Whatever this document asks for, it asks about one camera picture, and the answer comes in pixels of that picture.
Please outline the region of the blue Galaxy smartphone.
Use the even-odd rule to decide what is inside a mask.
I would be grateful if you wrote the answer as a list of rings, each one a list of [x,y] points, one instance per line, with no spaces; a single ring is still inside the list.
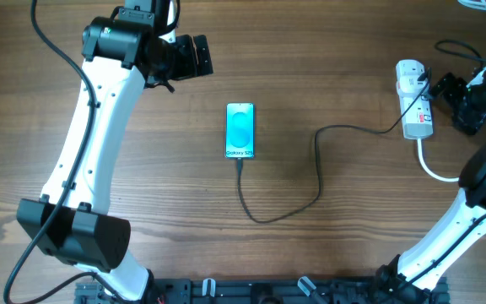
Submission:
[[[255,105],[229,103],[226,106],[226,158],[251,159],[255,156]]]

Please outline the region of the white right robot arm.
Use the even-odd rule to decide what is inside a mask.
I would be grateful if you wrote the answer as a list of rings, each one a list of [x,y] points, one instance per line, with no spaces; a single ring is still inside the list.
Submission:
[[[480,67],[470,82],[448,73],[431,89],[451,108],[453,126],[476,134],[486,120],[486,59],[477,52],[468,59]],[[465,164],[458,177],[459,191],[447,212],[414,247],[397,260],[402,289],[433,290],[443,273],[486,234],[486,142]]]

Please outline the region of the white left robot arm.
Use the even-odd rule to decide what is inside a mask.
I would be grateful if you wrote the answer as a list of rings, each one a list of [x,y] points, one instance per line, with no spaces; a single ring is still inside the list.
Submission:
[[[110,216],[111,180],[128,119],[146,89],[213,71],[204,35],[177,35],[177,1],[127,1],[83,32],[78,102],[56,167],[36,200],[19,202],[30,249],[76,267],[119,303],[164,303],[130,253],[131,226]]]

